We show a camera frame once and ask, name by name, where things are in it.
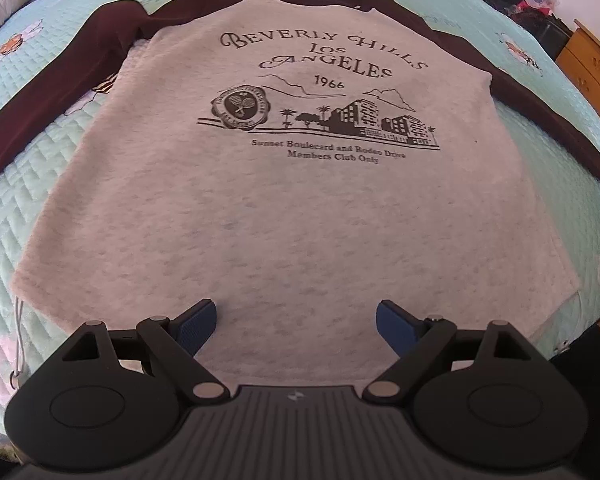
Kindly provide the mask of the teal bee-pattern bedspread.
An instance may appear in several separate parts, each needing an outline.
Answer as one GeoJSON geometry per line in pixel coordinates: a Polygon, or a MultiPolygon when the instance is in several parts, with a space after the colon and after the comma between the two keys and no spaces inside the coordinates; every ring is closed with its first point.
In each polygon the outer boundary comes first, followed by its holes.
{"type": "MultiPolygon", "coordinates": [[[[68,46],[85,21],[118,0],[33,0],[0,29],[0,110],[68,46]]],[[[170,0],[135,0],[155,11],[170,0]]],[[[558,114],[567,118],[600,151],[600,118],[522,28],[481,0],[398,0],[440,32],[461,36],[486,58],[558,114]]],[[[70,112],[38,134],[0,174],[0,457],[13,460],[3,425],[12,396],[9,383],[16,354],[36,367],[61,343],[62,331],[44,316],[14,315],[9,291],[23,247],[44,200],[78,146],[84,130],[104,104],[106,89],[88,92],[70,112]]],[[[528,162],[562,234],[581,281],[580,290],[536,331],[539,349],[551,356],[564,350],[600,318],[600,182],[537,126],[507,107],[502,122],[528,162]]]]}

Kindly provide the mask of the grey and maroon sweatshirt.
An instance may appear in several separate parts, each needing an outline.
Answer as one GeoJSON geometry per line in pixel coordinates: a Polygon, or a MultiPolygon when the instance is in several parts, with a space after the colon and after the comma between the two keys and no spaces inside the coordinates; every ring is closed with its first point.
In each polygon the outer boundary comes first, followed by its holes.
{"type": "Polygon", "coordinates": [[[210,298],[227,385],[363,387],[393,359],[381,300],[532,334],[577,291],[496,107],[599,181],[600,152],[393,0],[102,6],[0,110],[0,171],[108,75],[12,278],[64,330],[210,298]]]}

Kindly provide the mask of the wooden dresser desk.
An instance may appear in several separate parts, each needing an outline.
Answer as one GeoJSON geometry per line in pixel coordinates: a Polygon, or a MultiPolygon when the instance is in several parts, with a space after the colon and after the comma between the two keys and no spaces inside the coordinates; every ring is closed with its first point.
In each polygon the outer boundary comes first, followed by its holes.
{"type": "Polygon", "coordinates": [[[580,21],[556,64],[600,116],[600,40],[580,21]]]}

